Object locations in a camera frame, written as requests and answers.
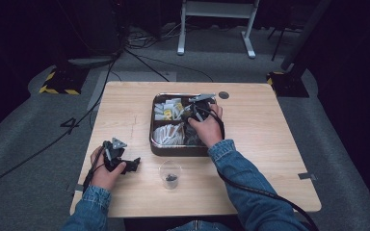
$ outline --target jacket cuff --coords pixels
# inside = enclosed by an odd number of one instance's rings
[[[235,151],[236,147],[233,140],[223,140],[215,143],[208,149],[208,154],[214,162],[219,161],[224,155],[230,151]]]
[[[103,188],[90,185],[84,192],[82,200],[97,204],[103,209],[108,209],[111,201],[111,194]]]

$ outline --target hazard tape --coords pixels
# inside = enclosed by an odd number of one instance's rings
[[[270,85],[273,89],[273,93],[278,96],[278,93],[275,90],[275,87],[273,85],[272,75],[273,74],[283,74],[282,72],[270,72],[266,75],[267,84]]]
[[[81,86],[65,86],[67,83],[59,84],[56,78],[56,68],[54,68],[47,76],[44,84],[39,90],[39,93],[62,93],[62,94],[81,94]]]

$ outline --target plastic cup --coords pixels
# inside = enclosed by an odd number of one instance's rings
[[[178,186],[182,167],[175,161],[166,161],[159,167],[159,173],[163,185],[168,190],[173,190]]]

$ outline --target denim jacket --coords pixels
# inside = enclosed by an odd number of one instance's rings
[[[208,150],[217,170],[227,179],[251,188],[276,193],[257,167],[236,151],[233,140],[216,143]],[[307,230],[295,217],[286,202],[246,192],[226,184],[227,194],[246,230]],[[63,230],[107,230],[110,193],[89,186],[77,203],[75,213]],[[173,230],[228,231],[218,223],[192,221]]]

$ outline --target person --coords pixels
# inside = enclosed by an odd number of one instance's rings
[[[222,107],[211,104],[210,108],[219,118],[222,118]],[[203,122],[189,118],[188,122],[208,147],[208,154],[220,174],[237,184],[276,193],[257,167],[236,150],[234,141],[222,139],[220,126],[213,116],[210,115]],[[100,155],[98,166],[101,166],[104,161],[102,156]],[[108,172],[105,167],[98,168],[92,183],[77,203],[75,213],[68,219],[63,230],[107,229],[110,190],[124,168],[123,163],[112,172]],[[288,203],[246,192],[228,184],[225,186],[227,195],[237,210],[238,219],[245,230],[307,230],[295,218],[293,208]],[[194,220],[171,230],[228,231],[229,229],[220,223]]]

